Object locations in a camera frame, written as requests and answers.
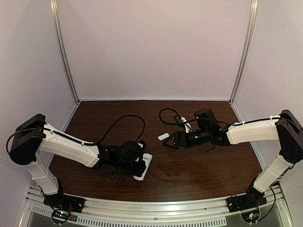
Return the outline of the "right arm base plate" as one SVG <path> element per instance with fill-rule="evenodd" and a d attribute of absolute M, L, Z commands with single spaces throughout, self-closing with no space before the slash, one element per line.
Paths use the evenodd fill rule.
<path fill-rule="evenodd" d="M 264 193 L 246 193 L 231 196 L 226 199 L 229 212 L 236 212 L 256 208 L 267 203 Z"/>

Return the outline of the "white remote control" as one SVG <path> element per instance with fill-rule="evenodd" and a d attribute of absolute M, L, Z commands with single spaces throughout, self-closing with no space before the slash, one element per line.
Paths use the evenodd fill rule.
<path fill-rule="evenodd" d="M 151 154 L 149 154 L 149 153 L 144 153 L 143 154 L 143 161 L 144 161 L 145 169 L 144 169 L 144 171 L 143 171 L 143 173 L 142 173 L 141 176 L 135 176 L 135 175 L 133 175 L 133 178 L 135 180 L 137 180 L 137 181 L 143 181 L 144 180 L 144 178 L 145 178 L 145 176 L 147 174 L 147 171 L 149 169 L 149 166 L 151 164 L 152 158 L 153 158 L 153 156 Z"/>

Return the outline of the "white battery cover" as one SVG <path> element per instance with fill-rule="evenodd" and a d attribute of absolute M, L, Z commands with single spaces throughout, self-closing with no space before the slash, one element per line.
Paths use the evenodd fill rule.
<path fill-rule="evenodd" d="M 164 133 L 164 134 L 158 136 L 158 140 L 163 141 L 163 140 L 167 139 L 169 136 L 170 136 L 169 133 Z"/>

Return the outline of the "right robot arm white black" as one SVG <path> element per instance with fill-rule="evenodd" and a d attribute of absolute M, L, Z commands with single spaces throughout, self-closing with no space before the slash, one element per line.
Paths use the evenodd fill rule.
<path fill-rule="evenodd" d="M 240 197 L 241 204 L 255 206 L 272 184 L 303 159 L 303 128 L 289 110 L 264 119 L 227 123 L 217 120 L 212 109 L 200 109 L 194 113 L 193 121 L 198 125 L 196 131 L 191 128 L 191 121 L 180 114 L 175 113 L 174 120 L 172 125 L 183 130 L 158 137 L 168 148 L 191 148 L 208 142 L 213 147 L 227 147 L 252 141 L 279 141 L 279 153 L 251 182 Z"/>

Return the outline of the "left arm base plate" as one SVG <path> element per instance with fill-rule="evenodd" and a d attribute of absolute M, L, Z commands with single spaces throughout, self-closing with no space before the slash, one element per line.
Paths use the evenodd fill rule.
<path fill-rule="evenodd" d="M 44 204 L 54 209 L 63 209 L 76 213 L 82 213 L 85 199 L 66 194 L 53 194 L 44 196 Z"/>

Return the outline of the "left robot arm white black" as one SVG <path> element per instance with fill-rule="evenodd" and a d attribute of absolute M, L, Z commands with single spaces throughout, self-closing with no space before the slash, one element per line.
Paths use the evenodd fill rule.
<path fill-rule="evenodd" d="M 140 139 L 127 140 L 120 146 L 84 141 L 56 129 L 39 113 L 18 126 L 6 142 L 10 159 L 25 167 L 41 187 L 46 204 L 54 207 L 62 206 L 67 196 L 61 181 L 41 159 L 40 152 L 52 153 L 111 175 L 122 172 L 142 181 L 152 161 L 152 155 L 145 153 L 145 148 L 146 143 Z"/>

